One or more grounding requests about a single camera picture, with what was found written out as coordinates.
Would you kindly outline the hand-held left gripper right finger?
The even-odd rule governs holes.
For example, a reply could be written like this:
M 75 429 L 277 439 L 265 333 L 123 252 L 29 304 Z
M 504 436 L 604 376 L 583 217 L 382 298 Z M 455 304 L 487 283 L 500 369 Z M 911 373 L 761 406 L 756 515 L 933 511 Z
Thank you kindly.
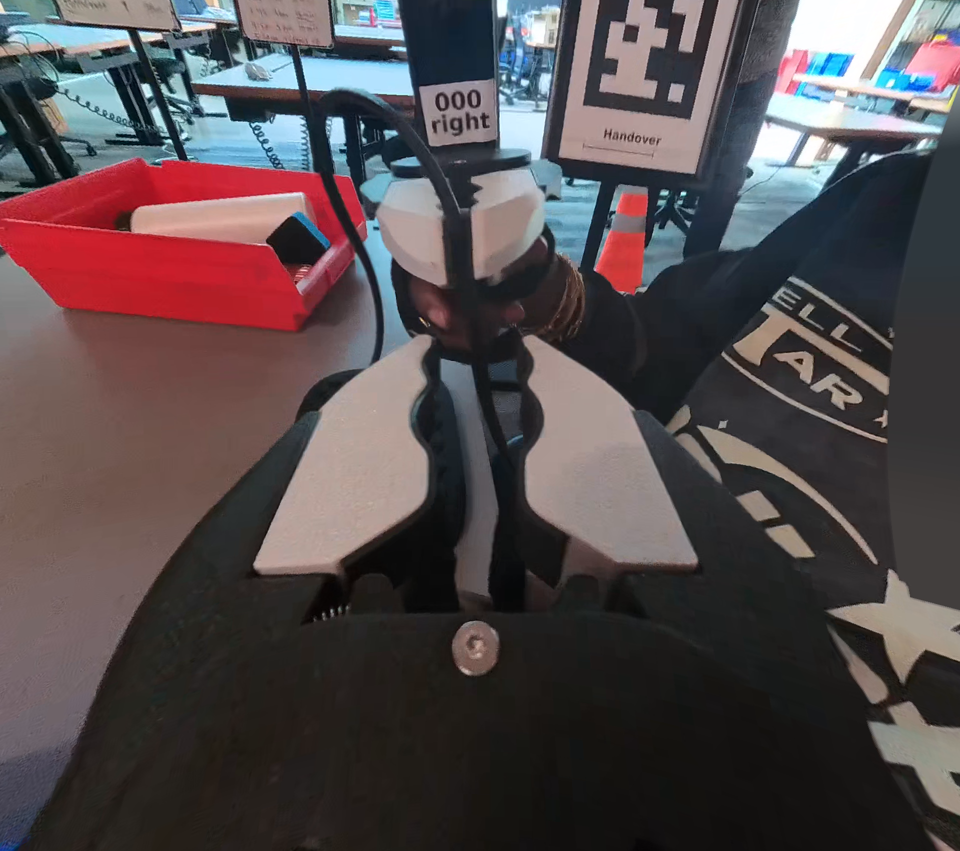
M 699 561 L 636 412 L 536 337 L 521 344 L 521 560 L 547 588 Z

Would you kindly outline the blue and black foam block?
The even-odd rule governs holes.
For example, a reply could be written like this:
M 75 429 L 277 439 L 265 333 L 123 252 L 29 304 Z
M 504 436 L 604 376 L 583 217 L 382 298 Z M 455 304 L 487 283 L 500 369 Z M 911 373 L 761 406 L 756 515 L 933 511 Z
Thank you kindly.
M 307 213 L 298 211 L 270 232 L 266 245 L 284 266 L 309 269 L 327 255 L 331 241 Z

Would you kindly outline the wooden office desk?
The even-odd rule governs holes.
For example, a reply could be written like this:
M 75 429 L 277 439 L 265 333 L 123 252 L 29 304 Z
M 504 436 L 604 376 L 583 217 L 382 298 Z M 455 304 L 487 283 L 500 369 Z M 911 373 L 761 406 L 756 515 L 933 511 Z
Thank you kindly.
M 207 112 L 191 83 L 186 53 L 207 63 L 234 64 L 223 27 L 211 20 L 188 21 L 170 36 L 145 31 L 143 43 L 183 142 L 184 125 L 197 118 L 225 118 Z M 65 103 L 113 128 L 103 140 L 64 133 L 42 106 Z M 67 145 L 82 146 L 97 159 L 117 148 L 147 149 L 150 157 L 175 152 L 158 103 L 125 30 L 14 21 L 2 41 L 2 155 L 18 150 L 37 185 L 80 172 Z
M 415 99 L 405 63 L 309 56 L 301 57 L 300 62 L 314 111 L 320 109 L 321 100 L 329 92 L 343 88 L 368 92 L 404 117 L 414 116 Z M 199 96 L 222 99 L 234 122 L 252 124 L 270 115 L 304 117 L 306 109 L 293 59 L 288 54 L 270 53 L 256 64 L 269 73 L 268 80 L 252 79 L 246 65 L 234 65 L 195 79 L 194 90 Z M 330 115 L 342 120 L 346 165 L 354 187 L 360 188 L 367 180 L 366 161 L 378 153 L 374 142 L 364 137 L 367 121 L 358 113 L 344 110 L 330 110 Z
M 765 122 L 798 134 L 787 167 L 798 165 L 813 140 L 846 149 L 844 158 L 871 157 L 935 141 L 943 130 L 937 124 L 778 92 L 766 107 Z

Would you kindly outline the person's right hand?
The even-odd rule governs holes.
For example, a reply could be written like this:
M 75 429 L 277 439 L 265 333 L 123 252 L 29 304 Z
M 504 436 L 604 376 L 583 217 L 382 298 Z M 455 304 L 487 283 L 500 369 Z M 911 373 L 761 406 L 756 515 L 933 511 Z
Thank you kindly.
M 409 297 L 418 322 L 448 350 L 474 352 L 474 344 L 486 347 L 510 328 L 536 329 L 556 314 L 564 295 L 565 278 L 557 267 L 544 278 L 534 293 L 509 303 L 481 301 L 476 329 L 456 297 L 445 289 L 417 277 L 408 282 Z

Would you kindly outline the stack of blue crates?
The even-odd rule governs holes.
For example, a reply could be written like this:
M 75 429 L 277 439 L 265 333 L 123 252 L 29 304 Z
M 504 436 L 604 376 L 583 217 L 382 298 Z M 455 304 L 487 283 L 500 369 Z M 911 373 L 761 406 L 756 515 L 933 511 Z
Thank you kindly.
M 809 56 L 804 73 L 813 77 L 845 77 L 854 59 L 854 54 L 842 52 L 813 52 Z M 835 96 L 835 90 L 806 81 L 798 85 L 796 95 L 810 100 L 830 101 Z

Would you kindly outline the white bottle with black cap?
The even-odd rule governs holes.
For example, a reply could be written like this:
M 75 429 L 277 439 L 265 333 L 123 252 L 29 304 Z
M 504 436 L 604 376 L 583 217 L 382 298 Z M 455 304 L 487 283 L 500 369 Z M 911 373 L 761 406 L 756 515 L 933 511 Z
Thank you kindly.
M 284 221 L 301 217 L 317 225 L 303 192 L 283 192 L 141 205 L 121 212 L 117 231 L 236 244 L 265 245 Z

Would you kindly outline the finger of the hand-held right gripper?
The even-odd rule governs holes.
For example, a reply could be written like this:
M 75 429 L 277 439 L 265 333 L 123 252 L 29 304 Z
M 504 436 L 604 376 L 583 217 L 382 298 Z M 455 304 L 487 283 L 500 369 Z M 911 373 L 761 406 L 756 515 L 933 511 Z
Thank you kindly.
M 499 280 L 542 235 L 545 195 L 533 171 L 500 170 L 471 179 L 471 250 L 475 280 Z
M 376 220 L 383 244 L 407 274 L 434 287 L 449 287 L 445 217 L 426 179 L 392 179 Z

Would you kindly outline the orange striped traffic cone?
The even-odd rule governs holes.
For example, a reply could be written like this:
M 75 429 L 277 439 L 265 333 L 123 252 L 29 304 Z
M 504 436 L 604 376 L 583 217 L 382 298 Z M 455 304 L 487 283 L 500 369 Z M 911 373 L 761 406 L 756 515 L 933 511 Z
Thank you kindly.
M 633 295 L 642 287 L 648 209 L 644 186 L 625 188 L 613 208 L 594 270 L 618 293 Z

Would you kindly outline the black printed shirt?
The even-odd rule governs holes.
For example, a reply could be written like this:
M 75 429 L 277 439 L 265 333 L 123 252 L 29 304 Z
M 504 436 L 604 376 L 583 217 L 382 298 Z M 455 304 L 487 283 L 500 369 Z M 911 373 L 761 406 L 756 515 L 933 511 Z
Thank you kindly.
M 807 264 L 671 421 L 814 587 L 870 736 L 937 849 L 958 849 L 958 610 L 911 593 L 887 487 L 901 270 Z

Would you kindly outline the red plastic bin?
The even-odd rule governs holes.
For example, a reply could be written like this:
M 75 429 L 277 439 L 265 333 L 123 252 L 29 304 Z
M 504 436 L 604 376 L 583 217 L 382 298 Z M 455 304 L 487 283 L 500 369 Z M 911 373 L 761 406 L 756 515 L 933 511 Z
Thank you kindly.
M 330 242 L 308 270 L 259 240 L 123 230 L 141 206 L 302 194 Z M 285 332 L 301 329 L 354 261 L 319 175 L 123 161 L 2 202 L 2 249 L 65 309 Z

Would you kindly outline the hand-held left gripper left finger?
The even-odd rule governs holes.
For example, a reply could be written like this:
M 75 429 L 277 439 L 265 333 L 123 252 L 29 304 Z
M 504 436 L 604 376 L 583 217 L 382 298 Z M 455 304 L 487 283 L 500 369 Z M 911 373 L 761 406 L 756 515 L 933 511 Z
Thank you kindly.
M 253 561 L 262 577 L 349 577 L 422 515 L 431 461 L 415 411 L 433 339 L 413 337 L 330 398 Z

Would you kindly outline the tag poster on black stand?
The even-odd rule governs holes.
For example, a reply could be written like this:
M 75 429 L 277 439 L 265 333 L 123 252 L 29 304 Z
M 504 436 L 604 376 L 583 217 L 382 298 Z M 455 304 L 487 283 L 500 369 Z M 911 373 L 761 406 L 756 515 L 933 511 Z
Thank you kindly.
M 543 157 L 599 184 L 581 269 L 618 188 L 712 185 L 761 0 L 562 0 Z

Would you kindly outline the person's right forearm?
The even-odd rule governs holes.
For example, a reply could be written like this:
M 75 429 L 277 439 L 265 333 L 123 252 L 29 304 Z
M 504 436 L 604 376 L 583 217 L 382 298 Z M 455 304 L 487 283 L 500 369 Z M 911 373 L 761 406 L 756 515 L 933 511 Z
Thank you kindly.
M 816 195 L 752 247 L 703 253 L 664 269 L 626 295 L 584 277 L 579 331 L 560 349 L 666 423 L 696 382 L 787 281 L 788 309 L 847 353 L 879 359 L 891 331 L 906 250 L 934 151 L 890 154 Z

